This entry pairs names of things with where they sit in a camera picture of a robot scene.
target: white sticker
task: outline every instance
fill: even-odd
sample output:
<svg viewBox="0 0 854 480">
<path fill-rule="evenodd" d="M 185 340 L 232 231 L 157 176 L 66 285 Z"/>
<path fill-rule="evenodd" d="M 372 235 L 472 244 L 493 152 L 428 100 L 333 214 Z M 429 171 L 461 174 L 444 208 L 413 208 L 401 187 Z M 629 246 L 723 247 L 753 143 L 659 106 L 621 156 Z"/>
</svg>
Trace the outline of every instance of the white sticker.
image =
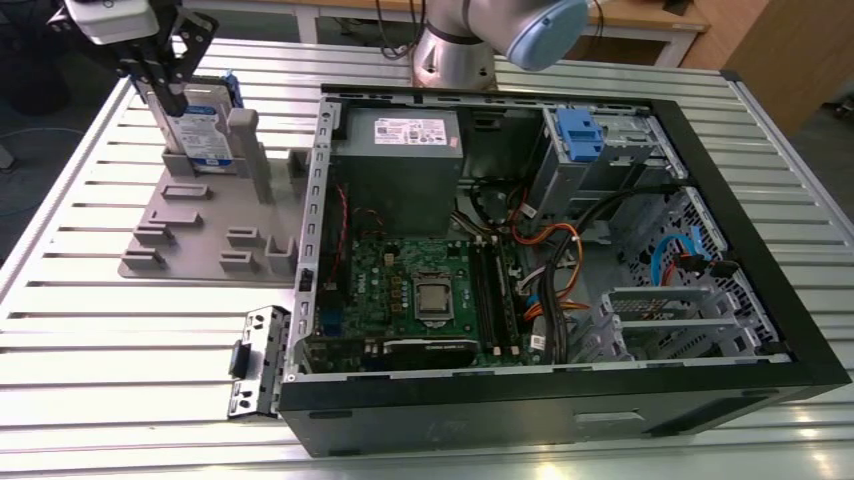
<svg viewBox="0 0 854 480">
<path fill-rule="evenodd" d="M 545 350 L 545 337 L 541 335 L 530 335 L 530 348 L 533 350 Z"/>
<path fill-rule="evenodd" d="M 536 215 L 536 210 L 526 203 L 521 203 L 521 205 L 518 205 L 518 211 L 524 213 L 524 216 L 528 218 L 533 218 L 533 215 Z"/>
<path fill-rule="evenodd" d="M 168 121 L 184 153 L 190 159 L 201 161 L 196 163 L 210 166 L 230 163 L 233 157 L 225 135 L 216 130 L 217 115 L 213 107 L 190 105 L 182 116 L 168 117 Z"/>
<path fill-rule="evenodd" d="M 446 145 L 444 120 L 378 118 L 373 122 L 377 145 Z"/>
</svg>

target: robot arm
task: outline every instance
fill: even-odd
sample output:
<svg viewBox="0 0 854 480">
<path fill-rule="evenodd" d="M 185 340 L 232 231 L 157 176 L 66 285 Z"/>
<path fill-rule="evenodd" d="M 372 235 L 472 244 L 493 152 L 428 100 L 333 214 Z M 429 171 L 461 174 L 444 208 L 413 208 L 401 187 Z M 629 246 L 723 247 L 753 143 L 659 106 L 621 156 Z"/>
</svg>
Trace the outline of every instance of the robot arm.
<svg viewBox="0 0 854 480">
<path fill-rule="evenodd" d="M 166 115 L 184 114 L 184 85 L 218 27 L 212 17 L 185 10 L 180 0 L 63 0 L 47 24 L 91 60 L 129 75 L 140 92 L 153 91 Z M 184 42 L 181 55 L 172 35 Z"/>
<path fill-rule="evenodd" d="M 481 89 L 494 82 L 493 50 L 524 70 L 551 66 L 587 24 L 587 0 L 424 0 L 426 29 L 414 48 L 416 83 Z"/>
</svg>

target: ram slot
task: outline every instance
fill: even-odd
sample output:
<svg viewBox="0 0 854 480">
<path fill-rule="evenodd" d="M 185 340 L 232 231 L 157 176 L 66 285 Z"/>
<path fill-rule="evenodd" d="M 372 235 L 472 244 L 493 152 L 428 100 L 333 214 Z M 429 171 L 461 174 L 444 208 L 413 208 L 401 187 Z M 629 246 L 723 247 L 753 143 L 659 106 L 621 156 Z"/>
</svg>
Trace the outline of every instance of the ram slot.
<svg viewBox="0 0 854 480">
<path fill-rule="evenodd" d="M 506 329 L 506 308 L 504 305 L 504 298 L 509 294 L 509 289 L 505 287 L 504 279 L 501 278 L 504 269 L 500 265 L 501 258 L 494 246 L 486 245 L 482 248 L 482 257 L 485 258 L 486 293 L 492 306 L 492 315 L 489 316 L 492 330 L 494 331 L 497 346 L 501 347 L 504 352 L 509 352 L 509 331 Z"/>
<path fill-rule="evenodd" d="M 513 299 L 512 299 L 512 285 L 509 283 L 509 276 L 506 275 L 506 266 L 509 265 L 508 261 L 506 261 L 506 253 L 505 250 L 501 248 L 501 244 L 500 242 L 497 243 L 497 258 L 498 258 L 498 262 L 497 262 L 497 270 L 498 270 L 498 275 L 500 275 L 500 279 L 501 279 L 501 301 L 502 301 L 502 309 L 501 311 L 504 312 L 504 326 L 506 328 L 506 336 L 508 336 L 508 348 L 509 351 L 513 355 L 518 355 L 520 349 L 518 349 L 518 329 L 516 328 L 516 309 L 513 306 Z"/>
<path fill-rule="evenodd" d="M 468 247 L 468 262 L 470 265 L 470 290 L 474 296 L 474 306 L 477 308 L 477 331 L 480 333 L 480 345 L 482 350 L 494 352 L 494 331 L 492 330 L 492 302 L 489 299 L 489 286 L 486 285 L 488 260 L 482 254 L 481 247 L 470 245 Z"/>
</svg>

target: motherboard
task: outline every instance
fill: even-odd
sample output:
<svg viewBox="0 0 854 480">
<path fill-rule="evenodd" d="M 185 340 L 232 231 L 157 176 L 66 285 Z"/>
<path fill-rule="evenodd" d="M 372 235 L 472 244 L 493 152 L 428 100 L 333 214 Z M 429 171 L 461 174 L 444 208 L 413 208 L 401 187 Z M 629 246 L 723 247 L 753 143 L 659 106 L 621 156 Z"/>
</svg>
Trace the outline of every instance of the motherboard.
<svg viewBox="0 0 854 480">
<path fill-rule="evenodd" d="M 498 242 L 354 240 L 348 284 L 321 305 L 306 342 L 312 370 L 525 365 L 514 263 Z"/>
</svg>

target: metal bracket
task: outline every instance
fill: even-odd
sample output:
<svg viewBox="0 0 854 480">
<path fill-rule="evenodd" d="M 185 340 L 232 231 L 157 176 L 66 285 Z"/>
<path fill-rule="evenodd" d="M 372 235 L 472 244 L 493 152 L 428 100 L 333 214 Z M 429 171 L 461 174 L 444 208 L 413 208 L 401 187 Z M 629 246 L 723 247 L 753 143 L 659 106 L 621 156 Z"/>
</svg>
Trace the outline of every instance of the metal bracket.
<svg viewBox="0 0 854 480">
<path fill-rule="evenodd" d="M 234 342 L 228 374 L 234 379 L 228 418 L 260 415 L 276 418 L 273 406 L 280 381 L 280 360 L 286 346 L 290 312 L 269 306 L 245 315 L 242 335 Z"/>
</svg>

